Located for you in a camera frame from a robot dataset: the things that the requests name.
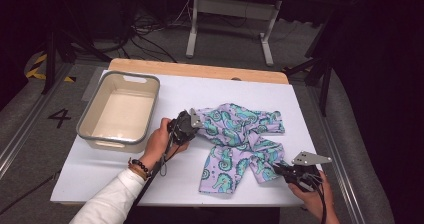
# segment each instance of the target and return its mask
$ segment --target plastic tub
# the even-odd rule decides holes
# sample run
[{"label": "plastic tub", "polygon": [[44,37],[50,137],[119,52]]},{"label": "plastic tub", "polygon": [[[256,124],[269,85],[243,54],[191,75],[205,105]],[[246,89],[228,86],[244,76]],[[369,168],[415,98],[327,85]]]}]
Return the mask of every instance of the plastic tub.
[{"label": "plastic tub", "polygon": [[78,135],[92,148],[142,152],[159,87],[154,76],[105,73],[78,122]]}]

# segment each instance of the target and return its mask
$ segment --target white sleeve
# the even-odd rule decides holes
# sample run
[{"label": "white sleeve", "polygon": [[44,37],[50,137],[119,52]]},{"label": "white sleeve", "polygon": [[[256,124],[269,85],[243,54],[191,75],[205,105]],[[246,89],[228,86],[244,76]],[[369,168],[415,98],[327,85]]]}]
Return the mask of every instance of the white sleeve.
[{"label": "white sleeve", "polygon": [[70,223],[123,223],[145,181],[130,169],[88,200]]}]

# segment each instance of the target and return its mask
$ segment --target number 4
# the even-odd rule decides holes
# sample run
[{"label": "number 4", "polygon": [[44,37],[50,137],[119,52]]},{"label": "number 4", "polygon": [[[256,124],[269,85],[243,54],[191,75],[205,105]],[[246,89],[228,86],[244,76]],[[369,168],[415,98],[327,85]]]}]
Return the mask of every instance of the number 4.
[{"label": "number 4", "polygon": [[52,115],[50,115],[48,117],[48,119],[55,119],[55,120],[59,120],[59,123],[57,124],[56,128],[60,128],[62,126],[62,123],[64,120],[71,120],[70,117],[67,117],[66,114],[68,114],[68,110],[66,110],[65,108],[63,108],[62,110],[53,113]]}]

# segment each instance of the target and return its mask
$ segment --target seahorse print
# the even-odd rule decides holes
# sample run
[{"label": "seahorse print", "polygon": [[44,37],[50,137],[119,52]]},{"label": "seahorse print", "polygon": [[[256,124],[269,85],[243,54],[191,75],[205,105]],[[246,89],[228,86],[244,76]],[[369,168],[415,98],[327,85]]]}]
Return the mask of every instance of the seahorse print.
[{"label": "seahorse print", "polygon": [[206,133],[211,136],[216,136],[219,134],[218,127],[212,125],[211,120],[206,120],[205,122],[203,122],[203,127],[205,128]]},{"label": "seahorse print", "polygon": [[208,169],[203,169],[203,173],[202,173],[202,180],[206,180],[208,179],[210,176],[210,171]]},{"label": "seahorse print", "polygon": [[206,114],[206,116],[212,118],[215,122],[221,121],[221,113],[218,110],[213,110],[210,113]]},{"label": "seahorse print", "polygon": [[240,117],[241,119],[249,120],[249,124],[255,123],[258,120],[258,116],[255,113],[247,110],[246,108],[243,108],[236,104],[230,104],[230,107],[235,110],[236,116]]},{"label": "seahorse print", "polygon": [[219,138],[212,138],[210,139],[210,141],[212,142],[212,144],[218,145],[218,146],[224,146],[225,143],[223,141],[221,141],[221,139]]},{"label": "seahorse print", "polygon": [[270,140],[267,140],[267,139],[262,139],[258,143],[255,143],[255,145],[253,147],[255,148],[255,150],[259,150],[259,149],[264,148],[264,147],[269,148],[269,147],[272,147],[272,146],[275,146],[275,145],[276,145],[276,143],[273,142],[273,141],[270,141]]},{"label": "seahorse print", "polygon": [[241,139],[240,139],[239,135],[236,132],[224,128],[222,130],[222,134],[225,137],[228,137],[229,138],[229,140],[226,141],[229,146],[234,147],[234,146],[237,146],[237,145],[241,144]]},{"label": "seahorse print", "polygon": [[261,125],[268,125],[270,123],[271,123],[271,120],[270,120],[269,117],[265,117],[265,118],[259,119],[259,124],[261,124]]},{"label": "seahorse print", "polygon": [[278,159],[278,150],[280,148],[269,148],[266,149],[265,151],[268,153],[268,162],[269,163],[274,163],[277,159]]},{"label": "seahorse print", "polygon": [[280,119],[280,117],[281,117],[281,113],[279,111],[275,111],[271,113],[270,119],[272,122],[276,122]]},{"label": "seahorse print", "polygon": [[221,161],[218,163],[219,169],[222,171],[229,171],[233,167],[233,161],[231,159],[231,149],[225,149],[221,155]]},{"label": "seahorse print", "polygon": [[237,121],[231,119],[231,116],[228,112],[221,112],[222,121],[224,122],[225,127],[228,129],[234,130],[236,132],[241,131],[241,124]]},{"label": "seahorse print", "polygon": [[256,128],[256,132],[257,133],[265,133],[265,132],[268,132],[268,128],[265,126],[265,125],[259,125],[257,128]]},{"label": "seahorse print", "polygon": [[213,189],[218,188],[218,192],[221,193],[228,193],[228,191],[231,192],[231,188],[233,187],[233,180],[231,179],[230,175],[226,173],[220,173],[218,175],[218,180],[216,181],[215,185],[212,186]]},{"label": "seahorse print", "polygon": [[237,150],[240,151],[247,151],[249,149],[250,145],[248,144],[248,142],[243,142],[242,145],[236,146]]},{"label": "seahorse print", "polygon": [[285,132],[286,130],[284,129],[283,123],[279,123],[278,124],[278,130],[280,130],[281,132]]},{"label": "seahorse print", "polygon": [[216,146],[214,146],[214,147],[212,147],[212,149],[211,149],[211,151],[210,151],[210,153],[209,153],[209,156],[210,157],[213,157],[213,158],[215,158],[216,156],[215,156],[215,150],[216,150]]},{"label": "seahorse print", "polygon": [[236,165],[236,173],[243,176],[244,171],[246,171],[246,168],[249,166],[249,163],[250,161],[248,158],[241,159]]},{"label": "seahorse print", "polygon": [[265,154],[263,153],[255,153],[255,156],[257,156],[256,164],[258,166],[258,170],[256,170],[256,174],[261,173],[261,171],[265,168]]},{"label": "seahorse print", "polygon": [[270,181],[277,178],[278,175],[275,174],[275,172],[271,168],[265,167],[264,171],[262,172],[262,177],[265,181]]}]

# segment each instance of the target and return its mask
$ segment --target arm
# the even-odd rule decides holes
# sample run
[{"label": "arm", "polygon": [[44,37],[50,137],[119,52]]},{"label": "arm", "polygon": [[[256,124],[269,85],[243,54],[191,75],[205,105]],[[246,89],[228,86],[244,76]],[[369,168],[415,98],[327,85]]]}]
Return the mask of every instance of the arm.
[{"label": "arm", "polygon": [[[327,176],[322,171],[320,171],[320,176],[323,181],[321,190],[324,190],[325,207],[327,209],[327,220],[325,223],[339,224],[340,222],[334,209],[334,197],[330,183],[328,182]],[[289,188],[295,196],[299,197],[305,203],[305,207],[308,211],[321,221],[323,206],[318,192],[302,192],[302,190],[292,183],[289,184]]]},{"label": "arm", "polygon": [[[169,122],[170,119],[162,119],[160,128],[152,133],[147,141],[144,155],[139,158],[139,161],[149,171],[159,161],[168,145],[167,125]],[[188,143],[181,146],[178,152],[184,151],[187,147]],[[169,153],[172,154],[175,151],[176,146],[174,145]],[[119,173],[108,185],[87,201],[71,220],[71,223],[123,223],[146,182],[142,176],[137,174],[144,172],[140,166],[132,165],[131,168],[137,170],[127,168]]]}]

